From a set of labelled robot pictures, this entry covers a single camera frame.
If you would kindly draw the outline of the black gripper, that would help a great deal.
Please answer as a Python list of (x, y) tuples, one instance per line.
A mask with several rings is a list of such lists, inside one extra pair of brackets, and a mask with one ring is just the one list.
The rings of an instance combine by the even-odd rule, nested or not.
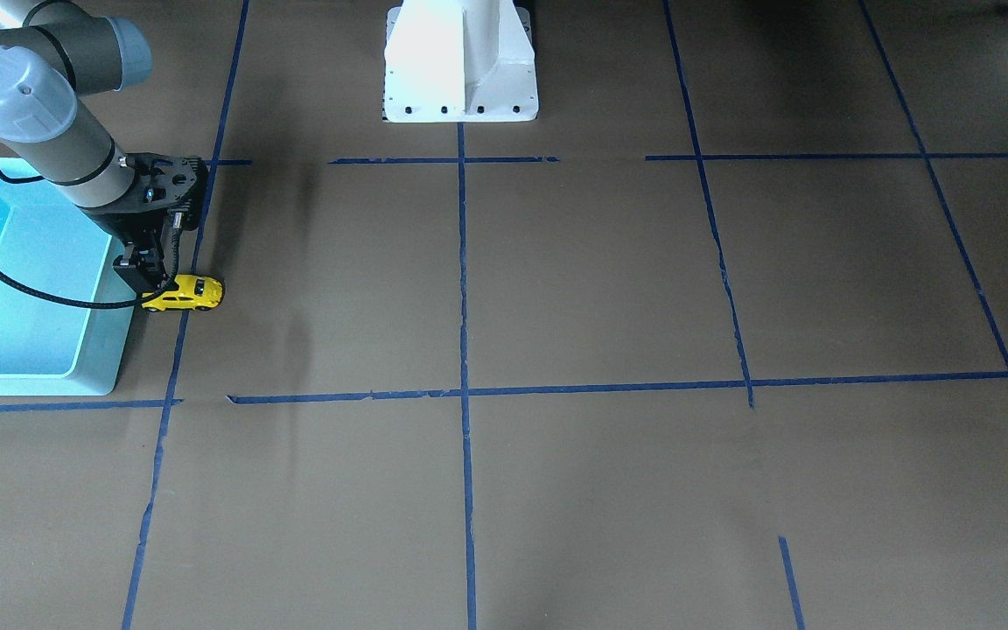
[(85, 207), (84, 214), (126, 248), (113, 262), (115, 273), (137, 294), (172, 290), (179, 267), (179, 241), (158, 246), (169, 215), (181, 198), (163, 185), (132, 184), (111, 203)]

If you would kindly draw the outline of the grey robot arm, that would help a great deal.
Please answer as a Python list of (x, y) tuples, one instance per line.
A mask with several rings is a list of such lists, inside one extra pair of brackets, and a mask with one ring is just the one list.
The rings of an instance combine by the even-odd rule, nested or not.
[(179, 233), (200, 223), (199, 157), (129, 154), (81, 103), (151, 76), (151, 44), (124, 17), (72, 1), (0, 1), (0, 144), (117, 239), (115, 273), (141, 299), (172, 290)]

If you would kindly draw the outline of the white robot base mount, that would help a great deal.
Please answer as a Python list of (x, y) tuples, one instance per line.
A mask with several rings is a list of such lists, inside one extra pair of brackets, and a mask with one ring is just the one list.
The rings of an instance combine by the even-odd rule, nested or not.
[(404, 1), (387, 13), (389, 123), (520, 123), (540, 111), (532, 20), (513, 1)]

